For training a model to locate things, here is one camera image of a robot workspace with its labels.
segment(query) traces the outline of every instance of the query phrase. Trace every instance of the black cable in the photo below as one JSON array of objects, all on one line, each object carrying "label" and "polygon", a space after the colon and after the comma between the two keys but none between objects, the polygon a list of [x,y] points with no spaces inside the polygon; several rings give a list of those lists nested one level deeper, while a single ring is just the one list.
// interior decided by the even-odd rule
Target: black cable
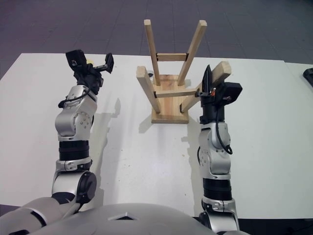
[{"label": "black cable", "polygon": [[198,150],[197,150],[197,158],[198,158],[198,163],[199,163],[199,165],[200,165],[200,157],[199,157],[199,152],[200,152],[200,146],[199,146],[199,148],[198,148]]},{"label": "black cable", "polygon": [[65,99],[65,100],[62,100],[62,101],[58,104],[58,107],[59,107],[59,108],[63,108],[63,107],[64,107],[64,104],[65,104],[66,102],[72,102],[72,101],[75,101],[75,100],[84,98],[85,96],[87,96],[87,95],[89,94],[90,91],[91,91],[91,88],[90,88],[90,86],[89,86],[89,87],[88,87],[88,90],[85,91],[84,94],[80,95],[79,97],[73,98],[73,99]]},{"label": "black cable", "polygon": [[222,148],[226,151],[228,154],[233,154],[233,150],[231,149],[230,145],[225,146],[225,144],[222,142],[221,136],[220,136],[220,131],[219,131],[219,109],[216,109],[216,120],[215,120],[215,127],[216,127],[216,134],[217,138],[220,141],[220,144]]}]

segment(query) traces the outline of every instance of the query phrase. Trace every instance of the tabletop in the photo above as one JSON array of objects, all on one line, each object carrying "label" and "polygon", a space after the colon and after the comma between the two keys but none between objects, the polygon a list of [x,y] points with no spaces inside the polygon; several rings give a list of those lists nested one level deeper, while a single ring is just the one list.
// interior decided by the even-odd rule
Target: tabletop
[{"label": "tabletop", "polygon": [[[105,55],[86,55],[95,65]],[[189,124],[151,124],[151,105],[135,72],[149,56],[115,55],[90,137],[99,188],[85,207],[154,203],[198,215],[203,193],[196,157],[200,104]],[[195,58],[186,77],[196,87],[208,64],[227,60],[243,91],[225,107],[231,135],[232,194],[239,218],[313,217],[313,92],[284,61]],[[179,74],[182,62],[160,62]],[[0,203],[21,206],[51,195],[58,139],[57,105],[76,85],[64,54],[21,54],[0,81]]]}]

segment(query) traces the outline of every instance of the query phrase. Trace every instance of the dark gray floor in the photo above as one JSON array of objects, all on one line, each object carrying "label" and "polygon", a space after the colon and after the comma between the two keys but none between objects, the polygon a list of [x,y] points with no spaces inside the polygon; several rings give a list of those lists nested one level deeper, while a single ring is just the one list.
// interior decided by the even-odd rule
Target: dark gray floor
[{"label": "dark gray floor", "polygon": [[148,55],[186,52],[207,21],[197,56],[313,63],[312,0],[0,0],[0,77],[21,52]]}]

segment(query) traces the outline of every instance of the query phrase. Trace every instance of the wood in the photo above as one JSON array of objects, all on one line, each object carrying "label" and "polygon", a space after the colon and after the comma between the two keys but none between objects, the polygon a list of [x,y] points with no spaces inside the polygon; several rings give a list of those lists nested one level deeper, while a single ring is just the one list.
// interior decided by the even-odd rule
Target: wood
[{"label": "wood", "polygon": [[145,25],[145,29],[146,29],[146,35],[147,35],[149,51],[150,51],[150,56],[151,56],[151,60],[152,60],[152,67],[153,67],[153,72],[154,72],[153,82],[154,82],[154,84],[157,84],[159,86],[160,85],[160,73],[158,71],[157,51],[156,51],[155,40],[153,38],[151,21],[150,20],[144,20],[144,25]]},{"label": "wood", "polygon": [[143,91],[145,92],[148,100],[150,101],[154,112],[160,113],[160,103],[158,99],[155,98],[153,85],[144,66],[137,67],[136,77],[141,87],[143,88]]},{"label": "wood", "polygon": [[[212,86],[216,87],[222,81],[224,81],[231,74],[231,67],[227,61],[221,61],[212,71]],[[196,90],[200,89],[202,91],[202,82],[196,87]],[[187,112],[192,106],[194,106],[198,101],[199,97],[188,96],[181,103],[181,112]]]},{"label": "wood", "polygon": [[157,53],[157,61],[186,61],[187,53]]},{"label": "wood", "polygon": [[196,89],[185,89],[185,90],[168,90],[168,91],[159,91],[155,92],[155,96],[157,98],[165,98],[165,97],[177,97],[177,96],[185,96],[185,95],[195,95],[197,92]]},{"label": "wood", "polygon": [[200,45],[201,39],[204,35],[205,29],[206,29],[206,21],[200,20],[196,29],[196,32],[194,34],[194,37],[191,41],[190,47],[188,49],[188,58],[182,65],[181,71],[178,76],[178,85],[181,86],[185,82],[186,75],[188,73],[188,70],[190,68],[190,65],[196,55],[196,52],[198,50],[198,47]]},{"label": "wood", "polygon": [[[178,75],[160,75],[161,86],[153,85],[156,93],[160,91],[183,91],[185,85],[178,86]],[[188,111],[181,113],[179,105],[185,96],[167,97],[158,99],[161,112],[157,114],[152,109],[152,123],[176,123],[187,124],[189,122]]]}]

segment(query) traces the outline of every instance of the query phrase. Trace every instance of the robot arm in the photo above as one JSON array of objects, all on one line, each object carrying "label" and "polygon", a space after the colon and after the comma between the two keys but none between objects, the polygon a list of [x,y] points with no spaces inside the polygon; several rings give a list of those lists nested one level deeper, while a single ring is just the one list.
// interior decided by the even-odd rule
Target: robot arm
[{"label": "robot arm", "polygon": [[97,109],[96,95],[103,85],[100,72],[111,73],[114,60],[109,53],[105,65],[93,67],[87,64],[81,50],[68,52],[66,57],[77,85],[59,103],[62,111],[55,120],[59,159],[56,161],[52,196],[36,199],[2,216],[0,234],[32,233],[73,215],[94,197],[97,182],[96,176],[89,171],[92,164],[89,156],[90,129]]},{"label": "robot arm", "polygon": [[214,87],[210,66],[202,80],[198,161],[203,180],[202,224],[215,233],[238,231],[235,200],[230,185],[230,135],[224,121],[224,106],[236,101],[242,87],[239,83],[224,83]]}]

